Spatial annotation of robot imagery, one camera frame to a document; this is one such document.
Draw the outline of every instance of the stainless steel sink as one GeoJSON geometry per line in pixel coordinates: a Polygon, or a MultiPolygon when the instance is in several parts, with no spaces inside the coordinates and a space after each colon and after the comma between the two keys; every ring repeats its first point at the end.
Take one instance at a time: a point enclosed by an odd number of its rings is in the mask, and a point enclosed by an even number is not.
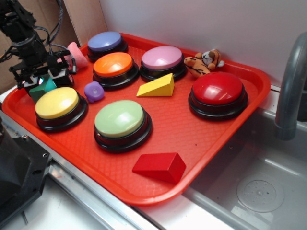
{"type": "Polygon", "coordinates": [[[307,229],[307,125],[281,141],[274,119],[258,109],[184,196],[234,229],[307,229]]]}

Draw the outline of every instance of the red tray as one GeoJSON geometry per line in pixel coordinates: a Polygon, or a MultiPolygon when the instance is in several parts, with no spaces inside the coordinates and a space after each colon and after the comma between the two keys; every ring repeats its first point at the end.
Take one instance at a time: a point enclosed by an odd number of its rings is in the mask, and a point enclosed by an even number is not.
{"type": "MultiPolygon", "coordinates": [[[[158,42],[122,34],[129,45],[128,53],[140,66],[143,54],[158,42]]],[[[86,56],[87,46],[81,51],[86,56]]],[[[185,57],[196,52],[182,49],[185,57]]],[[[84,86],[92,82],[93,64],[74,76],[74,89],[84,96],[84,86]]],[[[232,120],[211,122],[197,118],[189,110],[188,95],[195,81],[191,74],[175,82],[172,97],[136,97],[139,78],[122,90],[106,92],[104,99],[89,103],[85,119],[77,126],[60,133],[48,134],[36,124],[35,104],[24,90],[15,90],[5,99],[3,111],[41,141],[58,152],[85,174],[90,176],[123,202],[135,206],[153,205],[181,194],[218,150],[230,139],[246,119],[255,111],[270,91],[270,81],[262,71],[225,60],[219,71],[237,75],[248,93],[248,106],[232,120]],[[149,140],[128,153],[111,154],[100,149],[94,139],[94,119],[105,105],[117,100],[138,102],[153,120],[153,133],[149,140]],[[178,152],[187,165],[178,184],[147,178],[132,172],[141,154],[178,152]]]]}

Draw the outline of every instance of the faucet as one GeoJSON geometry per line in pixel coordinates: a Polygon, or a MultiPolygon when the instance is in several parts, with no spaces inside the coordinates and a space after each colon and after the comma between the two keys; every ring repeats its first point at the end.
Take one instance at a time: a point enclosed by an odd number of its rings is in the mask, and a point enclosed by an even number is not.
{"type": "Polygon", "coordinates": [[[275,118],[275,136],[295,137],[298,121],[307,120],[307,32],[296,40],[283,76],[275,118]]]}

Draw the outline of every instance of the green block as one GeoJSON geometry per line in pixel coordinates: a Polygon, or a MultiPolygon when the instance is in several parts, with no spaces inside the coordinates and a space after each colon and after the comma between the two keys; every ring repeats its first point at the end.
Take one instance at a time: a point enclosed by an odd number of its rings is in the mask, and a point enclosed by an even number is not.
{"type": "Polygon", "coordinates": [[[33,89],[30,89],[29,94],[32,97],[33,101],[36,103],[39,98],[41,98],[45,93],[54,90],[57,88],[51,77],[49,75],[42,76],[44,80],[43,83],[36,86],[33,89]]]}

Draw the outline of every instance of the red wedge block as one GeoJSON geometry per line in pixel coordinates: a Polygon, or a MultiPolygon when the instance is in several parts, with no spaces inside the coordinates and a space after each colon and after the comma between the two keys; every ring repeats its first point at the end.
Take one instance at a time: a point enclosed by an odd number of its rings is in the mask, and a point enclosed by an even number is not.
{"type": "Polygon", "coordinates": [[[177,184],[186,164],[176,152],[143,154],[132,171],[134,173],[177,184]]]}

